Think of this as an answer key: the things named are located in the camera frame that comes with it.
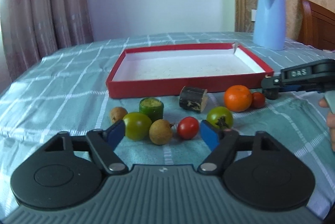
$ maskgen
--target human hand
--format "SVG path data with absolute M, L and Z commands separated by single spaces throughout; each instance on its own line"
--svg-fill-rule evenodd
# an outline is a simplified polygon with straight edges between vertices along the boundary
M 323 108 L 328 108 L 326 100 L 320 100 L 319 105 Z M 335 151 L 335 114 L 329 112 L 327 116 L 327 126 L 329 127 L 330 139 L 332 142 L 332 149 Z

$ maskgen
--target red cherry tomato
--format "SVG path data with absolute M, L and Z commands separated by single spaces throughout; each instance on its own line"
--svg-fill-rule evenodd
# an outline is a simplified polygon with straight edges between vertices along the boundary
M 178 135 L 185 140 L 190 140 L 195 137 L 198 131 L 199 122 L 197 119 L 191 116 L 182 119 L 177 126 Z
M 253 108 L 263 108 L 265 106 L 265 96 L 260 92 L 252 93 L 252 103 L 251 107 Z

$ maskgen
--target red box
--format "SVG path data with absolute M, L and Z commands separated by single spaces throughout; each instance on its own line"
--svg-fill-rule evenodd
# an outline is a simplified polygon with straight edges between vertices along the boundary
M 260 88 L 274 71 L 232 43 L 163 45 L 125 49 L 106 85 L 111 98 L 179 95 L 184 86 L 224 92 L 232 85 Z

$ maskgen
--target wooden headboard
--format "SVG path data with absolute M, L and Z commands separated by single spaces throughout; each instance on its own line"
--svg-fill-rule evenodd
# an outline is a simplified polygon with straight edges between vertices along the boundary
M 300 0 L 303 13 L 298 42 L 335 50 L 335 13 L 309 0 Z

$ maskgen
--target silver screw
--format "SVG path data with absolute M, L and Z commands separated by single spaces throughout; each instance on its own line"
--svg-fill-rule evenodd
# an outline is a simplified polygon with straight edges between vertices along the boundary
M 122 171 L 126 168 L 126 166 L 123 163 L 115 163 L 110 164 L 108 169 L 111 171 Z
M 217 169 L 217 166 L 213 163 L 204 163 L 200 165 L 200 168 L 202 171 L 214 171 L 215 169 Z
M 159 169 L 159 171 L 162 172 L 162 173 L 167 172 L 167 170 L 168 169 L 166 167 L 162 167 L 162 168 Z

